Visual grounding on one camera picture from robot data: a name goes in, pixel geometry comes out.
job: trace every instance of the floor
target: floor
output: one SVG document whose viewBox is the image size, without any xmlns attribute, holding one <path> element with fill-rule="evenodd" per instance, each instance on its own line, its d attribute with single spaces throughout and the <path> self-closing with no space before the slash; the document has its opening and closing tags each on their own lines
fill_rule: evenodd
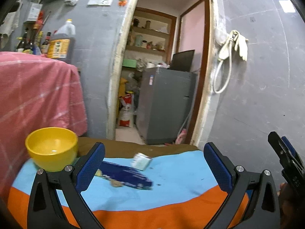
<svg viewBox="0 0 305 229">
<path fill-rule="evenodd" d="M 139 145 L 145 145 L 144 141 L 141 139 L 140 134 L 135 126 L 134 127 L 118 126 L 115 131 L 115 140 L 137 143 Z"/>
</svg>

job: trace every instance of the metal screw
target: metal screw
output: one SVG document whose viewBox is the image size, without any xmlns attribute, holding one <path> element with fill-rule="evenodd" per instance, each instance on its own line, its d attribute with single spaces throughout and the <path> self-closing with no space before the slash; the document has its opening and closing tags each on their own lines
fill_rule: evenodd
<svg viewBox="0 0 305 229">
<path fill-rule="evenodd" d="M 73 169 L 73 167 L 71 165 L 67 165 L 65 167 L 65 171 L 67 171 L 67 172 L 71 171 L 72 169 Z"/>
<path fill-rule="evenodd" d="M 243 172 L 245 169 L 244 169 L 244 167 L 242 167 L 242 166 L 236 166 L 236 169 L 237 169 L 237 171 L 238 172 Z"/>
<path fill-rule="evenodd" d="M 267 176 L 270 176 L 270 175 L 271 175 L 271 172 L 270 172 L 269 170 L 265 170 L 264 173 L 265 173 L 265 175 L 267 175 Z"/>
<path fill-rule="evenodd" d="M 38 175 L 41 175 L 43 173 L 43 169 L 39 169 L 38 171 L 37 171 L 37 174 Z"/>
</svg>

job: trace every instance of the green box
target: green box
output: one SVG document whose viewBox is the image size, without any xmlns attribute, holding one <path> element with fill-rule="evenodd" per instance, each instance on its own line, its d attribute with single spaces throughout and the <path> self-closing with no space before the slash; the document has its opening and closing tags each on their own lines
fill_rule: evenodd
<svg viewBox="0 0 305 229">
<path fill-rule="evenodd" d="M 124 59 L 122 66 L 135 68 L 137 67 L 137 61 L 134 59 Z"/>
</svg>

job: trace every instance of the white cable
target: white cable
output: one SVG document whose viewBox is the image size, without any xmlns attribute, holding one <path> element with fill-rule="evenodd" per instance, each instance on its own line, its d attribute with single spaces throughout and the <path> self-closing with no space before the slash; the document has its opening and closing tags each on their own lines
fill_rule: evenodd
<svg viewBox="0 0 305 229">
<path fill-rule="evenodd" d="M 223 85 L 223 87 L 220 90 L 216 90 L 216 80 L 217 80 L 217 76 L 219 74 L 219 71 L 222 67 L 222 64 L 224 63 L 224 60 L 222 59 L 216 69 L 215 75 L 214 75 L 214 80 L 213 80 L 213 91 L 215 94 L 220 94 L 222 93 L 228 86 L 229 81 L 230 81 L 230 77 L 231 77 L 231 71 L 232 71 L 232 44 L 233 44 L 233 40 L 230 40 L 229 42 L 229 72 L 228 72 L 228 77 L 227 80 L 225 82 L 225 84 Z"/>
</svg>

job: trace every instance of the gray wall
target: gray wall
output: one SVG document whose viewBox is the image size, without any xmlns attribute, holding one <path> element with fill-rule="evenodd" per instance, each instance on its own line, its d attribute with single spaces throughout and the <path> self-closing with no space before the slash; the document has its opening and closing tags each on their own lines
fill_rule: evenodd
<svg viewBox="0 0 305 229">
<path fill-rule="evenodd" d="M 46 4 L 43 10 L 52 13 L 43 31 L 53 33 L 67 19 L 72 19 L 76 27 L 76 43 L 71 64 L 81 69 L 80 79 L 88 116 L 87 135 L 105 138 L 109 74 L 127 6 L 118 6 L 118 0 L 113 0 L 111 6 L 87 6 L 88 1 L 79 0 L 75 6 L 65 6 L 63 0 Z M 21 28 L 12 38 L 20 35 Z"/>
<path fill-rule="evenodd" d="M 249 39 L 248 61 L 233 56 L 208 141 L 248 171 L 269 169 L 278 185 L 282 168 L 269 132 L 286 135 L 305 156 L 305 23 L 298 12 L 284 13 L 279 0 L 223 3 L 227 32 L 236 29 Z"/>
</svg>

